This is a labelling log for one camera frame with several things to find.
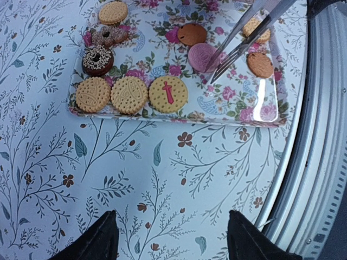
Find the red mark round cookie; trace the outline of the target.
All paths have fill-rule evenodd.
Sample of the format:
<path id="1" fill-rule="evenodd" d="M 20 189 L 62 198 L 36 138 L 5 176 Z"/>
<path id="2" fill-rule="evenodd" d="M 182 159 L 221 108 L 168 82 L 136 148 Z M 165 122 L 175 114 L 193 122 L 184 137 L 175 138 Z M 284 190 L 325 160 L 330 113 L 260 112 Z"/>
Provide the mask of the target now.
<path id="1" fill-rule="evenodd" d="M 188 89 L 176 76 L 161 76 L 151 83 L 149 100 L 161 113 L 177 112 L 188 102 Z"/>

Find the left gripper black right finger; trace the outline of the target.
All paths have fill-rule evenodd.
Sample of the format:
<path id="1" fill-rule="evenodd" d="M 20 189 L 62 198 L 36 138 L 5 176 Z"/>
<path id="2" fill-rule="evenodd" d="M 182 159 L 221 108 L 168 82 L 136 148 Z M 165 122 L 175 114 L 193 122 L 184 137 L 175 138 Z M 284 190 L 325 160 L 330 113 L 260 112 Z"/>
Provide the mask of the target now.
<path id="1" fill-rule="evenodd" d="M 273 244 L 241 212 L 229 211 L 227 230 L 229 259 L 234 260 L 292 260 L 302 259 Z"/>

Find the pink round cookie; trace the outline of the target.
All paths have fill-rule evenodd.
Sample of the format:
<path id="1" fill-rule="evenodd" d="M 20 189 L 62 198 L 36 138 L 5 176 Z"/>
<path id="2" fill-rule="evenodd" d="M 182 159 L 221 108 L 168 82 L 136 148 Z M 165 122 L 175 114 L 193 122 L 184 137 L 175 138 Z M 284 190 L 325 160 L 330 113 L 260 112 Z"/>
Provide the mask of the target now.
<path id="1" fill-rule="evenodd" d="M 198 43 L 192 46 L 188 51 L 188 62 L 198 72 L 212 73 L 220 64 L 223 54 L 214 61 L 214 63 L 207 69 L 211 57 L 217 49 L 207 43 Z"/>

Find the floral cookie tray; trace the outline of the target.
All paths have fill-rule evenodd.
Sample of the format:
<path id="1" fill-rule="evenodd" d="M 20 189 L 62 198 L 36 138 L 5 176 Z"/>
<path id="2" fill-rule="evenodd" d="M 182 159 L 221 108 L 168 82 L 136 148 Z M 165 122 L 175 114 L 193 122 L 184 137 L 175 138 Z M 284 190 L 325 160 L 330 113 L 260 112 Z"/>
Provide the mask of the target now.
<path id="1" fill-rule="evenodd" d="M 127 17 L 107 26 L 98 19 L 100 9 L 108 1 L 99 1 L 87 21 L 83 43 L 79 49 L 68 92 L 68 108 L 72 114 L 89 117 L 79 108 L 76 91 L 88 78 L 82 69 L 85 50 L 109 41 L 111 33 L 124 31 L 125 41 L 110 47 L 114 55 L 111 70 L 104 75 L 109 84 L 133 76 L 147 86 L 161 76 L 176 76 L 188 89 L 188 102 L 177 112 L 161 113 L 150 104 L 132 114 L 117 110 L 111 103 L 93 113 L 95 118 L 135 119 L 148 121 L 196 122 L 213 125 L 251 125 L 275 127 L 288 118 L 289 103 L 282 75 L 280 55 L 271 29 L 266 43 L 254 43 L 247 53 L 265 54 L 274 70 L 270 77 L 257 77 L 243 54 L 217 80 L 212 73 L 196 71 L 188 62 L 190 46 L 183 43 L 194 34 L 194 25 L 206 32 L 206 43 L 218 48 L 249 8 L 244 1 L 126 1 Z"/>

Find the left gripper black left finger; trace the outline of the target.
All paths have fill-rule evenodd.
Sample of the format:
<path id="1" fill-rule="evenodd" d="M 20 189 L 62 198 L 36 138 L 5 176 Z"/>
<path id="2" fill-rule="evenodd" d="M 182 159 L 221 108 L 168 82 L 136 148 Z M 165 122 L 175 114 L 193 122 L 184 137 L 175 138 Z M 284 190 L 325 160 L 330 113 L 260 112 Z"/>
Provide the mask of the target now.
<path id="1" fill-rule="evenodd" d="M 118 244 L 116 212 L 106 211 L 75 242 L 51 259 L 116 259 Z"/>

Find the round tan cookie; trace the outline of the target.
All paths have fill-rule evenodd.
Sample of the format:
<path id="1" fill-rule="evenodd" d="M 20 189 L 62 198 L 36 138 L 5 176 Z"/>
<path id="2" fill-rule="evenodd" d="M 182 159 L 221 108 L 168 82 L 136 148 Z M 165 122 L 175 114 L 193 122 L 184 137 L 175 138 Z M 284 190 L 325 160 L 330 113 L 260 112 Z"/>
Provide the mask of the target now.
<path id="1" fill-rule="evenodd" d="M 102 24 L 112 25 L 123 21 L 128 14 L 128 7 L 123 2 L 110 2 L 103 6 L 98 19 Z"/>

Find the chocolate donut cookie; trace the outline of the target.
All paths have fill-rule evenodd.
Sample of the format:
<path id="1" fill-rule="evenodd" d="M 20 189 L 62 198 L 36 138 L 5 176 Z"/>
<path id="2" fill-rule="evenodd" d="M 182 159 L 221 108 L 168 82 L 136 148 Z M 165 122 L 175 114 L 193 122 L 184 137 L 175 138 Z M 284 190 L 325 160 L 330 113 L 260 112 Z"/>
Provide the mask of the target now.
<path id="1" fill-rule="evenodd" d="M 90 76 L 103 76 L 113 67 L 114 55 L 108 47 L 97 45 L 85 50 L 82 69 Z"/>

